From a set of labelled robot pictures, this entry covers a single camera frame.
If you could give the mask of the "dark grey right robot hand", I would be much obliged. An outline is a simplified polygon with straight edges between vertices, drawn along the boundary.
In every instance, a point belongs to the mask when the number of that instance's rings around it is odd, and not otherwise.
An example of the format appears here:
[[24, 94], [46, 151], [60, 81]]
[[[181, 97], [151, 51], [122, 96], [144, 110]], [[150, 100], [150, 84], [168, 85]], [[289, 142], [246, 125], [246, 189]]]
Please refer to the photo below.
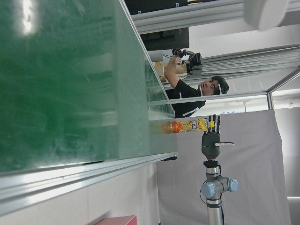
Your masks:
[[202, 135], [201, 151], [208, 161], [213, 161], [219, 156], [221, 146], [234, 146], [234, 143], [220, 141], [220, 116], [209, 116], [208, 122], [214, 122], [214, 127], [210, 126]]

